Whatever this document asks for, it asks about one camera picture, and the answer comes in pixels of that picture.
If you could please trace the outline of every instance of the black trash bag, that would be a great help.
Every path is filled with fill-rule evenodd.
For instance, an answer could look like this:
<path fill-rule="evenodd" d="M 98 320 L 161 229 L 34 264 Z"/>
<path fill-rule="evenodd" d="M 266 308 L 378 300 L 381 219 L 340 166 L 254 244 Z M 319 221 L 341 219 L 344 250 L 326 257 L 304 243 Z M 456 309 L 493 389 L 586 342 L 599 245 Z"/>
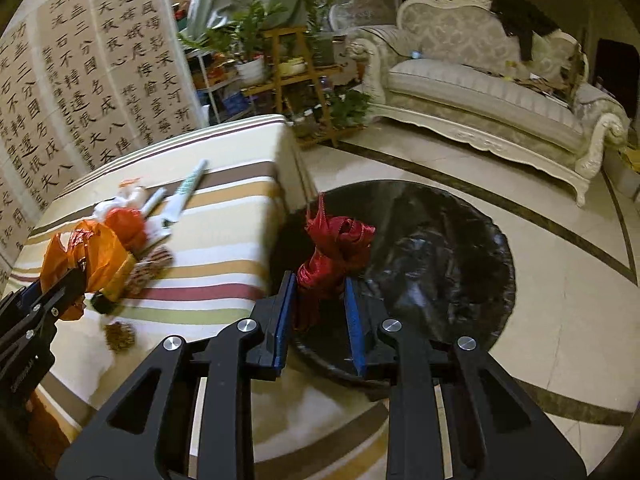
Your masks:
<path fill-rule="evenodd" d="M 492 220 L 451 193 L 415 182 L 376 180 L 332 189 L 327 214 L 376 227 L 369 265 L 359 276 L 389 313 L 413 322 L 425 337 L 452 342 L 469 335 L 489 349 L 515 302 L 513 259 Z M 272 293 L 286 270 L 296 271 L 314 250 L 305 210 L 292 213 L 270 261 Z M 320 323 L 293 335 L 303 359 L 330 378 L 364 389 L 351 362 L 341 299 L 321 302 Z"/>

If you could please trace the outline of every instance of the sofa armrest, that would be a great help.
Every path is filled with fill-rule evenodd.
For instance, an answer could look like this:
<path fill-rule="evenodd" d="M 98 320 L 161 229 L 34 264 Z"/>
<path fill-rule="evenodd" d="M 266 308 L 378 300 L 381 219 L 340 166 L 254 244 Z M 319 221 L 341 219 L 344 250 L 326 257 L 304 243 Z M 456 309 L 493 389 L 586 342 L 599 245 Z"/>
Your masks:
<path fill-rule="evenodd" d="M 605 144 L 626 143 L 630 120 L 618 101 L 587 83 L 578 88 L 572 111 L 582 124 L 586 138 L 575 171 L 591 180 L 600 171 Z"/>
<path fill-rule="evenodd" d="M 362 78 L 363 91 L 372 102 L 385 103 L 386 79 L 395 65 L 411 58 L 418 41 L 395 25 L 367 25 L 351 28 L 347 33 L 347 53 L 367 64 Z"/>
<path fill-rule="evenodd" d="M 605 114 L 612 114 L 608 121 L 606 141 L 615 145 L 626 143 L 629 118 L 622 105 L 606 92 L 588 83 L 581 84 L 575 93 L 572 111 L 587 137 L 593 135 L 596 125 Z"/>

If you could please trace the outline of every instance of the orange plastic bag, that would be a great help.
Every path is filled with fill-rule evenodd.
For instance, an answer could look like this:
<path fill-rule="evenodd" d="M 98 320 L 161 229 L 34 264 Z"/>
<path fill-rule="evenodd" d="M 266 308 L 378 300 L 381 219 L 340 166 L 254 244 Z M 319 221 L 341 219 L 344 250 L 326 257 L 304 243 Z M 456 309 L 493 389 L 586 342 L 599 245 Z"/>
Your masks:
<path fill-rule="evenodd" d="M 141 251 L 146 244 L 145 219 L 137 209 L 117 207 L 107 213 L 104 224 L 116 233 L 127 251 Z"/>
<path fill-rule="evenodd" d="M 60 234 L 56 234 L 49 242 L 40 272 L 40 287 L 46 292 L 84 258 L 86 292 L 96 292 L 111 281 L 127 255 L 127 250 L 113 230 L 93 220 L 82 220 L 71 233 L 66 249 L 62 245 Z M 79 319 L 83 308 L 78 303 L 60 319 Z"/>

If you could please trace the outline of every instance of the sofa backrest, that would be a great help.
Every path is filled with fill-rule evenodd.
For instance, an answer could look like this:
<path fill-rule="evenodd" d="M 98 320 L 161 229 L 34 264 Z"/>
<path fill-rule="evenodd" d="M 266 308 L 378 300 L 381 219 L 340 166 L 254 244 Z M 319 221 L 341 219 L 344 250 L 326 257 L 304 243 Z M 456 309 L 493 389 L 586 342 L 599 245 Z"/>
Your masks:
<path fill-rule="evenodd" d="M 492 0 L 407 0 L 398 10 L 398 27 L 411 33 L 425 57 L 462 63 L 516 78 L 529 73 L 561 82 L 570 67 L 574 38 L 553 32 L 533 36 L 531 62 L 520 59 L 518 38 L 504 33 L 490 12 Z"/>

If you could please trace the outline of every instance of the sofa seat cushion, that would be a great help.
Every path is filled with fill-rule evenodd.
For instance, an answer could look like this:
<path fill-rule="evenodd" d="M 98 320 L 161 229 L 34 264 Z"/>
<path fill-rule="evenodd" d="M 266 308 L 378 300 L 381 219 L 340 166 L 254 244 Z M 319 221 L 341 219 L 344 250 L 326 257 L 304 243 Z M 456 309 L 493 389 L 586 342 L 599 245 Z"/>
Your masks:
<path fill-rule="evenodd" d="M 584 144 L 571 110 L 516 83 L 436 59 L 403 61 L 389 72 L 393 92 L 452 105 L 521 128 L 578 152 Z"/>

